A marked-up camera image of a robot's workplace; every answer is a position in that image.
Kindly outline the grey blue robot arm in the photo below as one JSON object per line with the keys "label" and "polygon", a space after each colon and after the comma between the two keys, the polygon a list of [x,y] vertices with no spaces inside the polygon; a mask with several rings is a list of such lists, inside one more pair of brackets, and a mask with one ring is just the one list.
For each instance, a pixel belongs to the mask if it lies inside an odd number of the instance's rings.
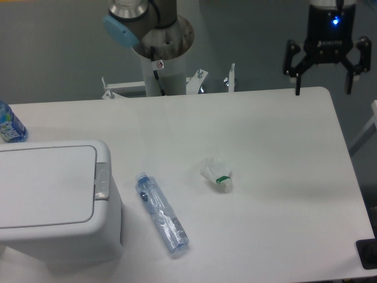
{"label": "grey blue robot arm", "polygon": [[[355,1],[310,1],[303,43],[286,43],[283,73],[300,93],[301,77],[313,65],[342,64],[345,91],[371,68],[369,38],[352,38]],[[109,1],[103,26],[119,45],[131,48],[143,68],[145,91],[152,96],[197,94],[206,73],[186,79],[187,51],[194,41],[191,23],[177,13],[176,1]]]}

